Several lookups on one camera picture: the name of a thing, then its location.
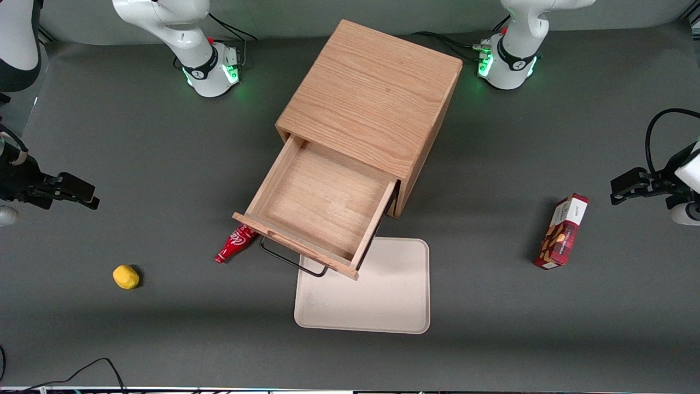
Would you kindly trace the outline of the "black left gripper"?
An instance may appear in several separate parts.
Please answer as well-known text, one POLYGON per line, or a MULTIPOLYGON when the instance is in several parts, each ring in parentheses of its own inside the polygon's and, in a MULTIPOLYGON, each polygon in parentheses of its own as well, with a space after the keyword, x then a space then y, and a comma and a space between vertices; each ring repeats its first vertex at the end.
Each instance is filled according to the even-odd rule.
POLYGON ((665 195, 668 210, 693 202, 693 190, 670 170, 649 174, 645 168, 635 167, 611 181, 611 205, 659 195, 665 195))

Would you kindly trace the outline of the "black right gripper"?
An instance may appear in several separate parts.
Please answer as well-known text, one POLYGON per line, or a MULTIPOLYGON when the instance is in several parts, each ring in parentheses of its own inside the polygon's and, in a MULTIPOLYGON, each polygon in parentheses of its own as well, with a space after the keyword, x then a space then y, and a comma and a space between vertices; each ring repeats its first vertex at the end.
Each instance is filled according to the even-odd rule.
POLYGON ((57 186, 60 188, 53 194, 51 189, 44 190, 43 174, 32 157, 22 164, 13 166, 9 155, 2 156, 1 169, 1 199, 5 201, 25 202, 42 209, 50 209, 54 200, 76 202, 91 210, 98 209, 100 199, 94 196, 95 187, 84 180, 67 172, 60 172, 57 186))

